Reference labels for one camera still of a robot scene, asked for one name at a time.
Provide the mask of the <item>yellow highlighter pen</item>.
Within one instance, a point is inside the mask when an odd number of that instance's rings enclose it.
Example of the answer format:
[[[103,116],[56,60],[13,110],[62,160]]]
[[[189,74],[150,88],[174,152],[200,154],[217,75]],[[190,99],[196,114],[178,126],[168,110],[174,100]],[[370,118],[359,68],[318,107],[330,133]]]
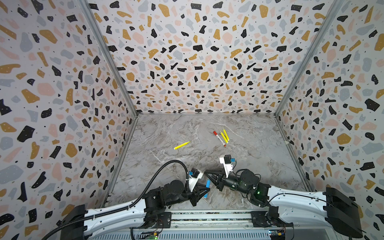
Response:
[[[227,134],[225,129],[223,129],[223,133],[224,133],[224,136],[226,138],[226,141],[229,142],[230,139],[229,139],[228,134]]]
[[[226,136],[224,135],[223,132],[221,132],[221,136],[224,139],[225,143],[228,144],[228,140],[227,140],[227,138],[226,138]]]
[[[189,143],[190,143],[190,141],[185,142],[185,143],[183,143],[183,144],[181,144],[181,145],[178,145],[178,146],[174,147],[174,150],[178,150],[178,149],[180,149],[180,148],[182,148],[182,147],[188,145]]]

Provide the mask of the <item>red white pen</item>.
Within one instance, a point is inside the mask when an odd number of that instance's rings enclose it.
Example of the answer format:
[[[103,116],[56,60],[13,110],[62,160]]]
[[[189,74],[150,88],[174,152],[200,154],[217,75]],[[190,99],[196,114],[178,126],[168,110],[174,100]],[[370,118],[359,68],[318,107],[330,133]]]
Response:
[[[218,135],[218,133],[216,131],[213,131],[213,134],[219,139],[219,141],[222,143],[222,145],[224,147],[226,147],[225,141],[223,141],[223,139]]]

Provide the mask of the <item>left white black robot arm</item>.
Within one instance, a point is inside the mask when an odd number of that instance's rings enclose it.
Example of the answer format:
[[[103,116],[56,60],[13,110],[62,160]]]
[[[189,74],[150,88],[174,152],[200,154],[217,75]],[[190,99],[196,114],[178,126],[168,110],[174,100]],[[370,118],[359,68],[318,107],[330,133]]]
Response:
[[[189,201],[195,207],[209,191],[210,188],[200,183],[190,191],[184,183],[174,180],[150,190],[140,200],[100,209],[79,205],[63,219],[60,239],[93,240],[123,228],[150,228],[168,206]]]

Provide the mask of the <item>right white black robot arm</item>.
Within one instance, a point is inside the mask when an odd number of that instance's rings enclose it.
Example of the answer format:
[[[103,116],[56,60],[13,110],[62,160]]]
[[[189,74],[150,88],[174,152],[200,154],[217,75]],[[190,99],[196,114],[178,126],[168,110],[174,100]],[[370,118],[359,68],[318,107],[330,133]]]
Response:
[[[335,188],[327,187],[324,192],[286,190],[262,183],[261,175],[248,169],[236,173],[214,169],[204,174],[219,191],[227,187],[252,205],[267,208],[252,212],[254,227],[324,226],[349,238],[363,237],[358,204]]]

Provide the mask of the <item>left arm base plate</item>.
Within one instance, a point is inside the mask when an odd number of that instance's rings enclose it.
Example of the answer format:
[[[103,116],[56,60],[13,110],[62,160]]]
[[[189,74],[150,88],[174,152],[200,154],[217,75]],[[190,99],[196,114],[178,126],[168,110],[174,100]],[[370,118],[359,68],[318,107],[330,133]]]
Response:
[[[147,214],[144,218],[144,224],[141,228],[161,228],[161,229],[169,229],[171,227],[172,213],[171,212],[163,212],[158,214]]]

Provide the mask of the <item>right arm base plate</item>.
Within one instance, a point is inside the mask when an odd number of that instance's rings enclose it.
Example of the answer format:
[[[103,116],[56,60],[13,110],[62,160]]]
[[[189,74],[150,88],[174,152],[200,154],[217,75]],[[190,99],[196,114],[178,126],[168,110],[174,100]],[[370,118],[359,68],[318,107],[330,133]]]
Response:
[[[293,227],[293,223],[283,221],[280,215],[270,211],[252,211],[251,221],[254,228]]]

